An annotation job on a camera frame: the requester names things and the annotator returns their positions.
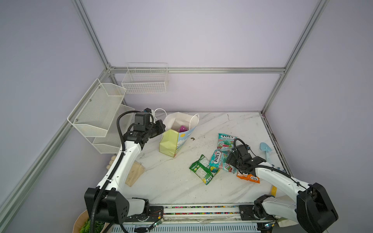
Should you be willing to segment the teal Fox's candy bag front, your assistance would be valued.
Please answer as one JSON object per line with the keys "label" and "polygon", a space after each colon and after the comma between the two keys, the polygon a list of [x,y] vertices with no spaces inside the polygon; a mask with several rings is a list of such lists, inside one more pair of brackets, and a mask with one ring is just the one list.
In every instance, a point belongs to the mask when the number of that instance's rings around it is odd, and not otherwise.
{"label": "teal Fox's candy bag front", "polygon": [[226,162],[227,157],[227,152],[215,150],[209,163],[210,171],[213,173],[217,173],[219,170],[224,170],[229,173],[236,174],[237,169]]}

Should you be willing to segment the white paper gift bag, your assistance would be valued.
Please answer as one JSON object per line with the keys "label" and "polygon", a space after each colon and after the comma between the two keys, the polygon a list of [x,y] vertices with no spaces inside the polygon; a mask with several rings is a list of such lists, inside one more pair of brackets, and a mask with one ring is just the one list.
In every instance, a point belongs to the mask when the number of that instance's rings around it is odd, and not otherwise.
{"label": "white paper gift bag", "polygon": [[[162,120],[166,128],[159,143],[159,152],[174,158],[197,127],[200,116],[199,114],[189,115],[181,112],[168,114],[164,109],[157,108],[152,111],[155,120],[157,120],[155,113],[159,110],[166,115]],[[180,133],[179,128],[181,126],[188,127],[188,131]]]}

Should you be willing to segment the purple grape candy bag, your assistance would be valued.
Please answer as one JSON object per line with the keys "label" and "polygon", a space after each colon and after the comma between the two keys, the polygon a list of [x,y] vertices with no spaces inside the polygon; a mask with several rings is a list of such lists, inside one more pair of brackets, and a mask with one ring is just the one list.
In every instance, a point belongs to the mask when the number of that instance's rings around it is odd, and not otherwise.
{"label": "purple grape candy bag", "polygon": [[181,126],[181,127],[179,128],[179,132],[180,132],[180,133],[183,133],[183,132],[186,132],[186,131],[188,131],[188,127],[186,127],[186,126]]}

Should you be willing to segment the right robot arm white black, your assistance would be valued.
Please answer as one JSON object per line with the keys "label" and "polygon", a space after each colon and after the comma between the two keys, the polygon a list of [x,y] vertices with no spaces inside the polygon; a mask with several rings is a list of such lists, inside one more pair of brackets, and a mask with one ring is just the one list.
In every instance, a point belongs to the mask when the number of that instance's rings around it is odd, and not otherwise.
{"label": "right robot arm white black", "polygon": [[300,181],[272,167],[265,159],[251,156],[247,145],[233,146],[227,163],[239,172],[264,180],[284,192],[289,200],[262,195],[254,201],[253,217],[278,216],[298,223],[308,233],[322,233],[339,219],[326,191],[319,183]]}

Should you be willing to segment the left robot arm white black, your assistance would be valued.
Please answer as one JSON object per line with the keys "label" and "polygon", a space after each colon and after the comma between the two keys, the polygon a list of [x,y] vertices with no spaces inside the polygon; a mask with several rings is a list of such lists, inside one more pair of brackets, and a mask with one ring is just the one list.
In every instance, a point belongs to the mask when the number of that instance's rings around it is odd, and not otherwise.
{"label": "left robot arm white black", "polygon": [[116,127],[121,142],[117,157],[95,188],[88,188],[84,199],[90,219],[89,232],[96,231],[96,222],[105,222],[110,225],[123,224],[128,218],[138,216],[147,219],[150,215],[148,199],[125,198],[123,186],[130,170],[149,139],[165,132],[162,120],[155,120],[151,109],[135,111],[135,121],[124,133],[121,130],[120,120],[129,114],[125,112],[117,118]]}

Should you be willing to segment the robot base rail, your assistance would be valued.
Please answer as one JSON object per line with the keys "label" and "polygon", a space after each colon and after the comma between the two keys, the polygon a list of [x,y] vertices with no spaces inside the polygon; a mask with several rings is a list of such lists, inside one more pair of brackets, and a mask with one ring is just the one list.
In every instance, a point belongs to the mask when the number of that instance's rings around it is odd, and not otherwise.
{"label": "robot base rail", "polygon": [[271,233],[275,227],[295,226],[279,216],[257,218],[253,203],[151,205],[148,216],[130,216],[111,233],[133,233],[156,226],[152,233]]}

